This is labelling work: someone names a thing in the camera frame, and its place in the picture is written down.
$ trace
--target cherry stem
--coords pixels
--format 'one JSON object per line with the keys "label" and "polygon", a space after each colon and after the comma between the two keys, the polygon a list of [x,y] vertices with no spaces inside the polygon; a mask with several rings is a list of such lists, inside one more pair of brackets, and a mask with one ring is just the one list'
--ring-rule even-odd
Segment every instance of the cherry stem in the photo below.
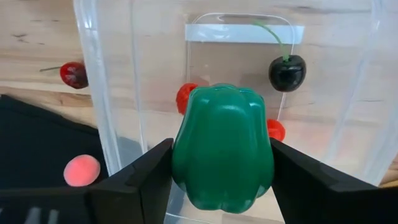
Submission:
{"label": "cherry stem", "polygon": [[40,69],[39,72],[45,72],[45,71],[55,70],[55,69],[59,69],[59,68],[61,68],[61,66],[51,67],[51,68],[43,68],[43,69]]}
{"label": "cherry stem", "polygon": [[282,58],[284,59],[284,62],[288,62],[289,61],[289,54],[285,51],[285,47],[282,44],[282,41],[280,41],[280,38],[278,37],[278,35],[276,35],[274,33],[274,31],[272,31],[269,27],[267,27],[262,22],[254,21],[253,25],[264,28],[266,31],[268,31],[268,33],[270,33],[271,35],[273,35],[275,37],[276,41],[278,41],[278,43],[279,43],[280,51],[282,51]]}

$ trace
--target plastic fruit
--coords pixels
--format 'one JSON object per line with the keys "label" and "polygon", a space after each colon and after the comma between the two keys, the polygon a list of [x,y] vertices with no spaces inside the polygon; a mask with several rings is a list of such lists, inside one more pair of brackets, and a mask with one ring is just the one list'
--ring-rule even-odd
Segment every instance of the plastic fruit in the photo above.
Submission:
{"label": "plastic fruit", "polygon": [[242,213],[265,194],[274,177],[265,117],[264,100],[251,89],[216,85],[191,92],[172,175],[196,208]]}
{"label": "plastic fruit", "polygon": [[80,155],[68,162],[63,177],[72,187],[92,184],[100,175],[100,163],[90,155]]}
{"label": "plastic fruit", "polygon": [[62,81],[75,89],[88,87],[85,66],[80,62],[68,62],[61,66],[60,76]]}
{"label": "plastic fruit", "polygon": [[177,102],[177,109],[180,114],[182,115],[185,114],[185,110],[187,109],[189,94],[197,86],[198,85],[195,83],[186,83],[182,85],[179,91],[177,92],[177,97],[175,101]]}
{"label": "plastic fruit", "polygon": [[273,35],[282,51],[282,56],[273,60],[269,65],[268,76],[272,87],[281,92],[296,90],[305,79],[307,72],[305,60],[298,55],[289,55],[285,51],[282,41],[270,28],[261,22],[255,22],[254,25],[264,28]]}
{"label": "plastic fruit", "polygon": [[285,139],[286,130],[278,120],[268,119],[267,129],[270,138],[274,138],[278,141],[283,141]]}

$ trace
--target red strawberry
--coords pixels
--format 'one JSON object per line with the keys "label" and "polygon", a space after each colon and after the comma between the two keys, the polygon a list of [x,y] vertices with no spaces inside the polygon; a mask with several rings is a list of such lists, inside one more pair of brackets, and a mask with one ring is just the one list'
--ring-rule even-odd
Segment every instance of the red strawberry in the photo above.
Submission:
{"label": "red strawberry", "polygon": [[62,81],[68,86],[81,89],[88,87],[85,66],[80,62],[68,62],[60,68]]}
{"label": "red strawberry", "polygon": [[182,115],[185,114],[185,110],[187,110],[189,94],[191,91],[196,88],[198,85],[195,83],[186,83],[181,86],[180,90],[177,93],[177,97],[175,101],[177,102],[178,112]]}

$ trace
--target wooden table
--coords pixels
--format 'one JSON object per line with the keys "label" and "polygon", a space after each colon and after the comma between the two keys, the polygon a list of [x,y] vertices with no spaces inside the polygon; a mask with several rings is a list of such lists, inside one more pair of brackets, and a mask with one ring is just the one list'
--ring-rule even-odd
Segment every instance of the wooden table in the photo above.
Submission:
{"label": "wooden table", "polygon": [[[83,58],[72,1],[0,0],[0,27],[0,94],[96,126],[89,88],[64,85],[58,70],[39,72]],[[393,164],[383,183],[396,179]]]}

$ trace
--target transparent plastic bin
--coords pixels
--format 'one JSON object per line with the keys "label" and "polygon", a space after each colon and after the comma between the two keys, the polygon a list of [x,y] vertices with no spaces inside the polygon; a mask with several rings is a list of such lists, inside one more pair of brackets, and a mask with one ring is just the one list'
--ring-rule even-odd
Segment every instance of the transparent plastic bin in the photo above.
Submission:
{"label": "transparent plastic bin", "polygon": [[[253,88],[267,118],[284,124],[286,144],[374,185],[398,152],[395,0],[75,0],[75,12],[110,174],[177,135],[175,97],[186,82]],[[267,68],[280,48],[266,35],[248,42],[254,20],[281,27],[285,47],[306,60],[298,90],[271,87]],[[197,25],[218,28],[202,34]],[[231,215],[195,209],[175,185],[165,219],[281,221],[272,190]]]}

